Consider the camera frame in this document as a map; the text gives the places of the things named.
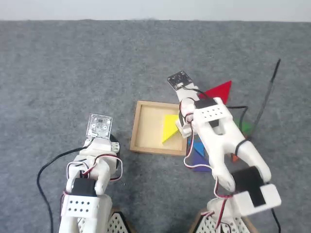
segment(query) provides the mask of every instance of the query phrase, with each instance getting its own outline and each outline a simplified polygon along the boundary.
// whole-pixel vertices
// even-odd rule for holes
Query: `colored puzzle piece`
[[[201,141],[193,142],[193,148],[204,158],[204,145]]]
[[[178,119],[178,115],[165,115],[164,116],[162,143],[164,143],[167,139],[172,137],[178,131],[178,128],[175,124],[177,119]]]
[[[231,83],[232,83],[232,81],[228,81],[226,83],[223,83],[217,87],[214,87],[214,88],[206,91],[205,94],[211,98],[220,97],[222,99],[223,103],[227,104],[227,101],[229,98],[229,93],[230,93],[230,88],[231,88]],[[204,99],[204,95],[200,94],[199,98]]]
[[[237,126],[239,126],[240,120],[236,119],[234,120],[234,122]],[[248,122],[243,121],[242,122],[242,133],[244,135],[248,135],[251,132],[251,130],[252,130],[252,125]]]
[[[191,155],[190,155],[190,160],[191,160],[192,165],[196,165],[196,164],[209,165],[209,162],[207,158],[204,156],[204,154],[202,156],[196,150],[192,150]],[[204,166],[193,168],[192,171],[211,172],[211,170],[208,167],[204,167]]]

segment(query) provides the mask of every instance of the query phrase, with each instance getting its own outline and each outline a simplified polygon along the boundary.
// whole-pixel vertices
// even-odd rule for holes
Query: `red triangle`
[[[205,92],[208,97],[215,98],[220,97],[224,104],[227,104],[228,98],[229,98],[229,92],[231,88],[232,81],[228,81],[226,83],[223,83],[217,87],[214,87],[208,91]],[[199,97],[201,99],[204,99],[204,95],[200,94]]]

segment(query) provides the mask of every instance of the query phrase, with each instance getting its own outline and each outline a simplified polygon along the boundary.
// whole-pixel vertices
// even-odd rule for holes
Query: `perforated plate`
[[[99,201],[97,197],[65,195],[62,216],[96,217]]]
[[[79,232],[83,233],[85,218],[78,218]],[[119,213],[114,213],[108,222],[107,233],[130,233],[128,232],[125,223]]]
[[[218,120],[231,115],[228,109],[224,105],[220,104],[196,109],[194,114],[197,113],[200,115],[201,120],[203,120],[204,122]]]
[[[223,228],[224,233],[230,233],[229,226],[231,228],[231,233],[250,233],[246,225],[244,224],[243,220],[239,217],[236,217],[235,219],[230,219],[225,221],[224,224],[222,223],[221,226]],[[198,226],[196,233],[219,233],[220,227],[215,230],[216,222],[213,220],[212,217],[208,218],[202,218],[200,225]]]
[[[129,233],[121,215],[114,213],[108,222],[107,233]]]

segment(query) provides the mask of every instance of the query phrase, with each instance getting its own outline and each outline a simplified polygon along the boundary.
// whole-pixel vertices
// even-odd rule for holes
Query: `purple piece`
[[[209,165],[209,162],[206,158],[203,158],[196,150],[192,150],[190,159],[192,162],[192,165],[196,164],[206,164]],[[196,167],[192,169],[193,171],[200,171],[200,172],[211,172],[210,168],[201,166],[201,167]]]

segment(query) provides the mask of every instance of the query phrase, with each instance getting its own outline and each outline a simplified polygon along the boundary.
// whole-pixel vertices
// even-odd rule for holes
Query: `white wall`
[[[311,0],[0,0],[0,19],[311,22]]]

